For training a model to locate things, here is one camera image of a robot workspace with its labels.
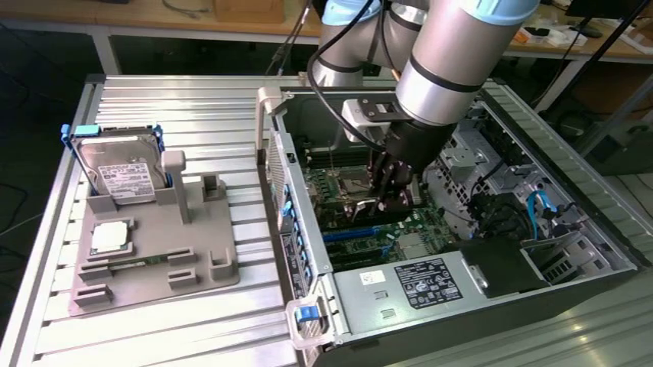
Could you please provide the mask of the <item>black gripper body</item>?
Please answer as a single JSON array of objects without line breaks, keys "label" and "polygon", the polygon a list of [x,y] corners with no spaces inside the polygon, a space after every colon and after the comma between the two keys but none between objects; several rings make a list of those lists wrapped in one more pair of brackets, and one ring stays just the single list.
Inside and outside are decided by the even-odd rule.
[{"label": "black gripper body", "polygon": [[386,134],[386,152],[420,173],[439,156],[455,128],[455,124],[427,125],[416,120],[392,122]]}]

